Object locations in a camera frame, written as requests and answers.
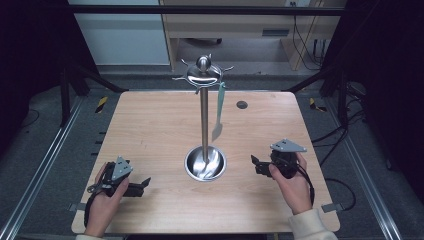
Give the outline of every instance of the stainless steel bowl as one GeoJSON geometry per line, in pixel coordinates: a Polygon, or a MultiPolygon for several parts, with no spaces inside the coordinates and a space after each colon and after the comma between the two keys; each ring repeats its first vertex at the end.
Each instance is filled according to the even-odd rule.
{"type": "Polygon", "coordinates": [[[201,182],[213,181],[222,176],[227,167],[227,159],[222,151],[208,146],[208,159],[208,163],[203,160],[202,146],[190,150],[184,161],[187,174],[201,182]]]}

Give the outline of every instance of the wooden table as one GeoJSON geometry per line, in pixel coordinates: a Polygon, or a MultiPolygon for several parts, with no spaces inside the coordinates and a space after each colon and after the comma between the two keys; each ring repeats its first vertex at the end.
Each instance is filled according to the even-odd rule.
{"type": "MultiPolygon", "coordinates": [[[[209,91],[209,133],[216,119],[217,92],[209,91]]],[[[224,100],[220,137],[212,145],[227,158],[225,173],[199,182],[185,171],[187,153],[201,144],[200,98],[191,92],[125,92],[121,95],[88,185],[103,163],[118,155],[131,160],[130,182],[152,180],[142,198],[124,198],[111,233],[207,234],[290,232],[292,215],[277,183],[258,175],[250,155],[270,161],[270,144],[288,138],[307,148],[315,208],[332,231],[340,227],[295,96],[287,92],[231,92],[224,100]],[[238,101],[248,103],[239,109],[238,101]]],[[[81,202],[89,197],[84,193],[81,202]]],[[[82,211],[72,224],[84,231],[82,211]]]]}

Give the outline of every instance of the white cabinet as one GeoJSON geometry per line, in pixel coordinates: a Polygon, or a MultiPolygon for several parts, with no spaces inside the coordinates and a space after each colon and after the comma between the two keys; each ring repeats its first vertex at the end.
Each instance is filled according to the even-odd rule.
{"type": "MultiPolygon", "coordinates": [[[[69,0],[69,4],[158,5],[157,0],[69,0]]],[[[169,65],[161,15],[75,14],[97,65],[169,65]]]]}

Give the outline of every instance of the metal pole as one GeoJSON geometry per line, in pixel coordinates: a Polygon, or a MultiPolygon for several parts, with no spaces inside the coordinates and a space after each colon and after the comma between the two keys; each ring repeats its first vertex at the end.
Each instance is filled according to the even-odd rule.
{"type": "Polygon", "coordinates": [[[202,150],[203,161],[209,164],[208,158],[208,88],[200,88],[200,109],[202,116],[202,150]]]}

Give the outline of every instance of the aluminum rail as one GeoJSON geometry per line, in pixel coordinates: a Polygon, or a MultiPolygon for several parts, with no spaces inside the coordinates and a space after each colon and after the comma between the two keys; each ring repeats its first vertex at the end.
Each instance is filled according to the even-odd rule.
{"type": "Polygon", "coordinates": [[[345,16],[366,14],[364,9],[325,7],[257,7],[257,6],[152,6],[152,5],[45,5],[45,10],[67,10],[91,14],[209,14],[209,15],[296,15],[345,16]]]}

